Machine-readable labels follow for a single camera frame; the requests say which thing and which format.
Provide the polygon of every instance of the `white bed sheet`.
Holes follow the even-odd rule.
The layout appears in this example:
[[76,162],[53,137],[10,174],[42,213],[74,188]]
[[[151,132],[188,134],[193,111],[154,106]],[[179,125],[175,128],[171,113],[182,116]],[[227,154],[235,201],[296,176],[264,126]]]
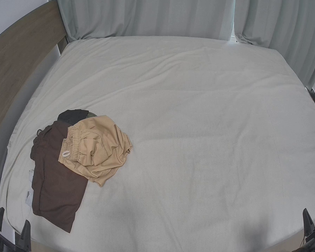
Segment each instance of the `white bed sheet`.
[[[66,109],[108,115],[133,150],[88,182],[70,234],[25,204],[38,129]],[[275,50],[187,37],[70,43],[16,125],[5,219],[60,251],[257,251],[315,218],[315,105]]]

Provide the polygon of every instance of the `headboard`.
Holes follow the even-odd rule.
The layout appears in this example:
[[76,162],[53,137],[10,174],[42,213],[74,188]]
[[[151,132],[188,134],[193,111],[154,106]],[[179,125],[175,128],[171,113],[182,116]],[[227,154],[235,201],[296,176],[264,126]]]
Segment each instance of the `headboard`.
[[[30,89],[28,79],[56,44],[63,51],[66,35],[56,0],[36,8],[0,34],[0,178],[5,161],[3,150],[21,115],[17,111],[13,115],[12,110],[9,115],[7,112],[14,108],[22,87]],[[18,100],[20,109],[24,109],[28,100]]]

